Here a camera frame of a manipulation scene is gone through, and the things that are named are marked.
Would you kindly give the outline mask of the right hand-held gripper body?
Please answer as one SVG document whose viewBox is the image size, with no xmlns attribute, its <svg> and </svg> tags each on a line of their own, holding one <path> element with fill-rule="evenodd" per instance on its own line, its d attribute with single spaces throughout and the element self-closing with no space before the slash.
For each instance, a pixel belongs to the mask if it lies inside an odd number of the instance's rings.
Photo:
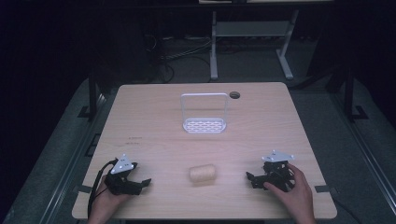
<svg viewBox="0 0 396 224">
<path fill-rule="evenodd" d="M 263 156 L 264 181 L 269 182 L 283 191 L 291 190 L 293 173 L 288 167 L 289 161 L 294 156 L 273 150 L 269 155 Z"/>
</svg>

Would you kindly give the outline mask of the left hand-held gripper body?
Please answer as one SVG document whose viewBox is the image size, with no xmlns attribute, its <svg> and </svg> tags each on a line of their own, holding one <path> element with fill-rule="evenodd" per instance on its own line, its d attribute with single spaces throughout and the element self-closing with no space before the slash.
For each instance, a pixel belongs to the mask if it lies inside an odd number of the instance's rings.
<svg viewBox="0 0 396 224">
<path fill-rule="evenodd" d="M 129 173 L 132 172 L 136 165 L 137 163 L 131 162 L 125 154 L 116 159 L 116 163 L 108 171 L 105 178 L 105 184 L 112 194 L 140 194 L 139 184 L 128 180 Z"/>
</svg>

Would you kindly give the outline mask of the beige twine roll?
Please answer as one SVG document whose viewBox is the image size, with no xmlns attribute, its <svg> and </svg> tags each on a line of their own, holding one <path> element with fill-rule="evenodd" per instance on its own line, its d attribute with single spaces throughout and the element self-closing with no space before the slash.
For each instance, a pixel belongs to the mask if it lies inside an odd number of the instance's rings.
<svg viewBox="0 0 396 224">
<path fill-rule="evenodd" d="M 216 166 L 213 164 L 200 165 L 190 168 L 190 180 L 193 183 L 205 182 L 216 178 Z"/>
</svg>

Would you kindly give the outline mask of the white perforated rack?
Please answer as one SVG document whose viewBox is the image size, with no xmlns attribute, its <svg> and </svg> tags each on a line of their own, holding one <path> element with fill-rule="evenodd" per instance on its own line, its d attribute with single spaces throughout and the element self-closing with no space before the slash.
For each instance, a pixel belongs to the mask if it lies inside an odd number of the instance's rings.
<svg viewBox="0 0 396 224">
<path fill-rule="evenodd" d="M 222 133 L 227 127 L 229 96 L 224 92 L 183 93 L 182 126 L 187 133 Z"/>
</svg>

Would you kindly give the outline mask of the person's right hand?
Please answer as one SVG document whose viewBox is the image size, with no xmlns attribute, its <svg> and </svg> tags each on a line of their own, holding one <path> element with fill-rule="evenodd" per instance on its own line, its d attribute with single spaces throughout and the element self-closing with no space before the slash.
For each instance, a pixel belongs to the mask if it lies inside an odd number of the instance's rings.
<svg viewBox="0 0 396 224">
<path fill-rule="evenodd" d="M 297 214 L 314 215 L 313 194 L 304 173 L 292 164 L 288 167 L 294 174 L 295 185 L 289 192 L 278 189 L 273 184 L 265 182 L 264 186 L 275 194 L 275 196 L 286 206 L 292 217 Z"/>
</svg>

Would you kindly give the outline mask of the person's left hand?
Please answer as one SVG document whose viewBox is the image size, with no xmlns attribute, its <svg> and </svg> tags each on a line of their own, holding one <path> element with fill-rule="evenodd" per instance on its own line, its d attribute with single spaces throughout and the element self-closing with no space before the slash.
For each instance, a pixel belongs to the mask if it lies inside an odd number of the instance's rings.
<svg viewBox="0 0 396 224">
<path fill-rule="evenodd" d="M 122 204 L 126 203 L 131 198 L 132 196 L 128 194 L 112 194 L 107 188 L 105 178 L 103 177 L 94 196 L 90 218 L 110 218 Z"/>
</svg>

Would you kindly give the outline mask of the black metal stand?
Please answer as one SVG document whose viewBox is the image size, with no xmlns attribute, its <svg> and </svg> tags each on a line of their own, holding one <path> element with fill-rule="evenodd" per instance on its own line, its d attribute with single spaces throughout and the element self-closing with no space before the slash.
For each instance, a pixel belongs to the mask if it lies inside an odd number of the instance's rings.
<svg viewBox="0 0 396 224">
<path fill-rule="evenodd" d="M 87 119 L 88 122 L 93 121 L 105 99 L 106 97 L 100 91 L 98 76 L 95 73 L 90 73 L 88 76 L 89 102 L 79 110 L 78 117 Z"/>
<path fill-rule="evenodd" d="M 356 119 L 368 119 L 367 114 L 360 105 L 353 104 L 354 75 L 350 67 L 338 66 L 326 84 L 326 90 L 337 93 L 344 88 L 343 111 L 346 118 L 354 123 Z"/>
</svg>

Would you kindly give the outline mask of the metal floor rail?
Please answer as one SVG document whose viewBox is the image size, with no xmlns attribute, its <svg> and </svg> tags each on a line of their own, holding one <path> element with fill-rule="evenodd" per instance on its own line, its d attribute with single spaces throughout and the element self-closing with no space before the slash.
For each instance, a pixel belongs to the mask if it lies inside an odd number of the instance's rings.
<svg viewBox="0 0 396 224">
<path fill-rule="evenodd" d="M 93 142 L 103 129 L 106 97 L 102 93 L 94 97 L 97 112 L 92 118 L 88 104 L 79 104 L 82 100 L 82 97 L 72 99 L 49 140 L 49 155 L 42 157 L 49 171 L 47 177 L 54 180 L 54 184 L 39 224 L 55 224 L 56 219 L 72 217 L 71 210 L 78 195 L 73 187 L 81 185 L 91 160 Z"/>
<path fill-rule="evenodd" d="M 396 188 L 391 185 L 386 173 L 380 166 L 378 159 L 373 154 L 369 144 L 364 140 L 361 131 L 356 125 L 356 121 L 354 119 L 350 119 L 344 111 L 344 103 L 341 101 L 340 97 L 332 94 L 331 99 L 335 104 L 342 121 L 345 123 L 349 132 L 353 136 L 354 141 L 359 146 L 361 156 L 378 185 L 383 198 L 389 205 L 393 215 L 396 216 Z"/>
</svg>

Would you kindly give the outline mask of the grey metal desk frame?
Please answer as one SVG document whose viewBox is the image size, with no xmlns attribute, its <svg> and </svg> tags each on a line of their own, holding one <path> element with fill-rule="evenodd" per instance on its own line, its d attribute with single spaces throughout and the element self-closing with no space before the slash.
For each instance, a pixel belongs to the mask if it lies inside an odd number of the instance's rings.
<svg viewBox="0 0 396 224">
<path fill-rule="evenodd" d="M 212 12 L 211 49 L 209 51 L 210 79 L 216 80 L 218 74 L 217 40 L 220 37 L 283 37 L 284 42 L 276 50 L 276 57 L 280 63 L 286 80 L 293 80 L 286 58 L 287 49 L 299 15 L 294 10 L 288 21 L 219 21 L 217 12 Z"/>
</svg>

